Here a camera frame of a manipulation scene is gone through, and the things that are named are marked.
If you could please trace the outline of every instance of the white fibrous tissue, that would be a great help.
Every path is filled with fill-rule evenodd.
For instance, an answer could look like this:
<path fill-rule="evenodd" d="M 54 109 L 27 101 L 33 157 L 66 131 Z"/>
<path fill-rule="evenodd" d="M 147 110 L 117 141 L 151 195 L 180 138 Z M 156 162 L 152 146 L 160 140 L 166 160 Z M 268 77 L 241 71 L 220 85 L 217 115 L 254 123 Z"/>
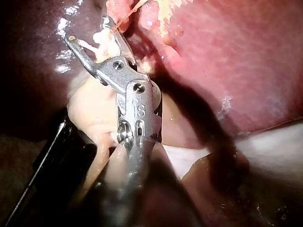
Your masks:
<path fill-rule="evenodd" d="M 102 31 L 93 35 L 95 43 L 99 44 L 99 47 L 93 47 L 83 40 L 79 40 L 80 46 L 87 48 L 96 55 L 96 63 L 105 61 L 106 59 L 119 56 L 121 54 L 120 48 L 116 43 L 114 34 L 109 28 L 104 28 Z"/>

